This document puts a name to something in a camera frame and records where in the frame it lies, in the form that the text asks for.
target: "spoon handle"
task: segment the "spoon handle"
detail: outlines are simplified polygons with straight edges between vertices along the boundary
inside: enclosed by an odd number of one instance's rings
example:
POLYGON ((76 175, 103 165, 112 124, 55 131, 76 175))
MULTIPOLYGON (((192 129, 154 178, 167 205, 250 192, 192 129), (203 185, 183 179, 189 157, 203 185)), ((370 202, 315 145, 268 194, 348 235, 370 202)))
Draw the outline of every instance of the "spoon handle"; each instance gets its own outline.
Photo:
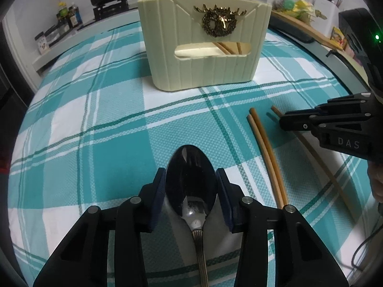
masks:
POLYGON ((201 287, 209 287, 208 271, 206 269, 205 253, 203 251, 203 231, 194 230, 193 235, 195 251, 197 253, 198 268, 200 270, 201 287))

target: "black wire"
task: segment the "black wire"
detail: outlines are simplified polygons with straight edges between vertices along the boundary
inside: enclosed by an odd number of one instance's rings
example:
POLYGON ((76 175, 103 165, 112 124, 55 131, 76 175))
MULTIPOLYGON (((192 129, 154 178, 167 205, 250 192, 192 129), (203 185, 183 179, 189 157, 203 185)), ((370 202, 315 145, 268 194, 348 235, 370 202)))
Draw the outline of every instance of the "black wire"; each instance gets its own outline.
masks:
POLYGON ((351 265, 352 267, 354 267, 355 269, 359 270, 359 271, 363 271, 363 269, 361 267, 359 267, 358 265, 356 265, 354 263, 355 261, 355 257, 357 256, 357 253, 359 252, 359 250, 364 246, 366 245, 371 239, 373 239, 375 237, 375 235, 377 235, 381 230, 383 229, 383 224, 375 230, 375 232, 373 232, 369 237, 367 237, 360 245, 359 247, 357 248, 357 250, 355 250, 354 252, 354 255, 352 256, 352 259, 351 259, 351 265))

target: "spoon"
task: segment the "spoon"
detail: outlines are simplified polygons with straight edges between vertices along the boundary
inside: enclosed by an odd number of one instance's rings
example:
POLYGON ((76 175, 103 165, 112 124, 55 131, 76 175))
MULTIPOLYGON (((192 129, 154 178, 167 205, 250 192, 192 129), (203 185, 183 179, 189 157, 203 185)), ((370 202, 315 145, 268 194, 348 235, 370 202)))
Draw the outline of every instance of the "spoon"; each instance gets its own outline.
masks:
POLYGON ((203 225, 216 199, 217 181, 213 166, 200 149, 187 144, 174 152, 166 171, 165 191, 170 205, 191 230, 201 286, 208 287, 203 225))

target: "oval cutout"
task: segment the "oval cutout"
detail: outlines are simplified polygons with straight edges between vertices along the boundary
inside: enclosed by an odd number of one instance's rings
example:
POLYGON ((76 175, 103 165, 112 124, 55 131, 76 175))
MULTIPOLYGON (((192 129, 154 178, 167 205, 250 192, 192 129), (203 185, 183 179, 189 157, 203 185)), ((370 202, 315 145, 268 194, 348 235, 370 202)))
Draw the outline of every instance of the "oval cutout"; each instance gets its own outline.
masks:
POLYGON ((197 58, 225 55, 248 55, 250 43, 243 42, 205 42, 190 43, 176 47, 174 54, 178 58, 197 58))

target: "teal checkered tablecloth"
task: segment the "teal checkered tablecloth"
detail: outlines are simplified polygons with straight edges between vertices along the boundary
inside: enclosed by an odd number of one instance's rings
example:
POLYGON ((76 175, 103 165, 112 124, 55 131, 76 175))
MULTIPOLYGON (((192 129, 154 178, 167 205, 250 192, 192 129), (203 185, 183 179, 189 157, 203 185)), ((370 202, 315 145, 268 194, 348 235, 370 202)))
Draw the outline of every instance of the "teal checkered tablecloth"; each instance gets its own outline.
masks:
MULTIPOLYGON (((331 72, 271 31, 253 81, 171 93, 153 86, 139 22, 68 50, 29 106, 11 163, 10 230, 28 285, 88 206, 109 208, 136 195, 183 144, 201 148, 245 195, 275 207, 246 120, 250 107, 257 109, 267 130, 290 203, 352 279, 352 253, 378 219, 367 164, 321 149, 305 133, 352 199, 359 215, 355 224, 311 155, 292 133, 280 130, 270 111, 273 104, 281 111, 305 109, 343 95, 346 90, 331 72)), ((241 237, 229 233, 217 201, 204 237, 211 286, 233 286, 241 237)), ((113 286, 113 234, 110 238, 108 284, 113 286)), ((199 284, 190 231, 167 200, 155 231, 142 235, 142 248, 150 287, 199 284)), ((274 277, 270 232, 269 286, 274 277)))

